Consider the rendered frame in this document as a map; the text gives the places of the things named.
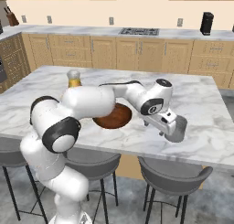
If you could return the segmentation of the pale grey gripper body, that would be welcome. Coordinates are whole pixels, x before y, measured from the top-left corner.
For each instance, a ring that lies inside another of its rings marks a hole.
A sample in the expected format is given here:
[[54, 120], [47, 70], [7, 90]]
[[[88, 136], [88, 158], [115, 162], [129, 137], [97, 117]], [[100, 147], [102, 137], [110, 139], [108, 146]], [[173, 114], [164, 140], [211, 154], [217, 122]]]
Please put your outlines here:
[[181, 143], [184, 140], [187, 126], [187, 119], [181, 115], [175, 118], [175, 130], [172, 135], [165, 135], [165, 139], [172, 143]]

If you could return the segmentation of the brown wooden bowl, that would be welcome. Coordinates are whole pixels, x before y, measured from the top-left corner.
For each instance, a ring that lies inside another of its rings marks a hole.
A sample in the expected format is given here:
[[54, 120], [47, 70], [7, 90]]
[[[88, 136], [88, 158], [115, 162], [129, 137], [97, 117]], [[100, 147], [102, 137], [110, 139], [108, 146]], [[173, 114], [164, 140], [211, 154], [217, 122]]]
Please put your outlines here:
[[104, 129], [118, 129], [124, 127], [132, 119], [132, 115], [129, 107], [116, 103], [108, 116], [93, 118], [93, 121]]

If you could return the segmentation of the grey bar stool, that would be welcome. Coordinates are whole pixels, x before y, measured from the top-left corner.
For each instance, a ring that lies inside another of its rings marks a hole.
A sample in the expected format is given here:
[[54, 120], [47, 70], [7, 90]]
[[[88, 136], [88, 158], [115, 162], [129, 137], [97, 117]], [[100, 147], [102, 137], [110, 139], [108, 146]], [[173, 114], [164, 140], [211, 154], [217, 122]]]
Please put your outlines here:
[[119, 205], [115, 171], [119, 166], [121, 155], [90, 149], [72, 148], [63, 154], [66, 165], [85, 175], [90, 181], [100, 181], [105, 223], [109, 224], [104, 178], [112, 175], [115, 204]]
[[9, 174], [7, 171], [8, 167], [12, 168], [18, 168], [18, 167], [24, 167], [27, 171], [27, 175], [29, 177], [29, 181], [31, 183], [31, 186], [34, 190], [35, 196], [36, 196], [36, 203], [32, 207], [31, 211], [29, 212], [30, 215], [36, 216], [36, 213], [33, 212], [36, 205], [39, 205], [41, 213], [39, 214], [40, 217], [42, 217], [46, 224], [48, 224], [48, 219], [45, 213], [45, 210], [43, 208], [42, 202], [41, 202], [41, 194], [38, 193], [36, 181], [34, 180], [34, 177], [32, 176], [31, 170], [29, 168], [29, 165], [22, 155], [20, 151], [20, 140], [19, 139], [12, 139], [7, 137], [0, 137], [0, 167], [3, 168], [4, 175], [5, 175], [5, 181], [7, 183], [7, 187], [10, 193], [10, 197], [12, 199], [14, 209], [16, 212], [16, 216], [18, 220], [21, 220], [20, 214], [23, 213], [23, 210], [19, 210], [15, 194], [11, 185], [11, 181], [9, 178]]
[[175, 216], [178, 217], [179, 209], [182, 209], [180, 224], [184, 224], [188, 196], [199, 189], [201, 184], [211, 175], [211, 166], [191, 165], [176, 161], [165, 161], [146, 157], [138, 157], [142, 176], [147, 184], [144, 209], [147, 209], [144, 224], [149, 223], [153, 203], [163, 206], [164, 201], [154, 199], [156, 191], [166, 195], [178, 196]]

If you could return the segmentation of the light wood base cupboards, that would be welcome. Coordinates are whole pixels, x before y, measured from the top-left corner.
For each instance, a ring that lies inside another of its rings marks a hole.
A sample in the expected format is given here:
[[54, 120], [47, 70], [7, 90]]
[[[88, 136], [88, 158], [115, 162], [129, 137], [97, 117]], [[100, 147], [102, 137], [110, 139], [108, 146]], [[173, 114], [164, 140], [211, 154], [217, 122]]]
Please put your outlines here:
[[210, 76], [234, 89], [234, 41], [23, 34], [31, 69], [42, 65]]

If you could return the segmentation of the black gas hob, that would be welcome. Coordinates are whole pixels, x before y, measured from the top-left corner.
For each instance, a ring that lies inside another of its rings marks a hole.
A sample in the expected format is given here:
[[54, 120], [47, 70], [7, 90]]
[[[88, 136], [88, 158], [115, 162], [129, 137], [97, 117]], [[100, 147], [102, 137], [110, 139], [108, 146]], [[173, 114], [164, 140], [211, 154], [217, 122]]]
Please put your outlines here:
[[136, 35], [136, 36], [158, 36], [158, 28], [137, 28], [137, 27], [124, 27], [120, 35]]

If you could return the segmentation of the black countertop appliance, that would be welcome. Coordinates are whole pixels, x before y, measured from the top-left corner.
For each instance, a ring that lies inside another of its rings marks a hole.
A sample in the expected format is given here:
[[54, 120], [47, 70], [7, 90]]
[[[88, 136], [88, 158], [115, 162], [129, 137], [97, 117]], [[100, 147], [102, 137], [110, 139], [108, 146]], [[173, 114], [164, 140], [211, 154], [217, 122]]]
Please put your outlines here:
[[214, 15], [212, 13], [210, 13], [210, 12], [203, 13], [200, 32], [204, 36], [210, 35], [212, 24], [213, 24], [213, 19], [214, 19]]

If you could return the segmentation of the yellow and grey glass container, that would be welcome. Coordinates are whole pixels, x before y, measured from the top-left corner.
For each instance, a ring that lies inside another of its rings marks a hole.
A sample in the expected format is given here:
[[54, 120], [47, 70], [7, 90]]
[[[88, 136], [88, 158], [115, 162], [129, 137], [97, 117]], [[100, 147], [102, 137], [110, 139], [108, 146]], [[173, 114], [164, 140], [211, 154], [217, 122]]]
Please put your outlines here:
[[78, 87], [81, 85], [81, 81], [80, 81], [80, 72], [76, 69], [71, 69], [68, 73], [67, 73], [67, 77], [69, 79], [69, 87], [70, 88], [74, 88], [74, 87]]

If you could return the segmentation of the dark grey built-in appliance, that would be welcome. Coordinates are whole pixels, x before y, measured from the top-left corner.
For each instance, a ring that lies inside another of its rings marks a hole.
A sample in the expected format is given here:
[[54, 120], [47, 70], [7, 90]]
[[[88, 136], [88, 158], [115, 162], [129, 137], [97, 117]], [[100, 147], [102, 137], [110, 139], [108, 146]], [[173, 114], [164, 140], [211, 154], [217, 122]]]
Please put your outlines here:
[[4, 67], [3, 61], [0, 57], [0, 83], [4, 82], [5, 80], [7, 80], [7, 75], [5, 72], [5, 67]]

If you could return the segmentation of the brown knife block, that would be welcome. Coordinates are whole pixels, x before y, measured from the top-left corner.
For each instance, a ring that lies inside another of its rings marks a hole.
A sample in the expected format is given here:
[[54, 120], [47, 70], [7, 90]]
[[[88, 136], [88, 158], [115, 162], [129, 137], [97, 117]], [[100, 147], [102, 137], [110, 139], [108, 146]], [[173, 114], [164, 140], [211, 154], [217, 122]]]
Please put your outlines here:
[[16, 19], [15, 14], [10, 10], [10, 8], [7, 6], [5, 7], [6, 17], [8, 18], [9, 24], [11, 27], [18, 26], [19, 22]]

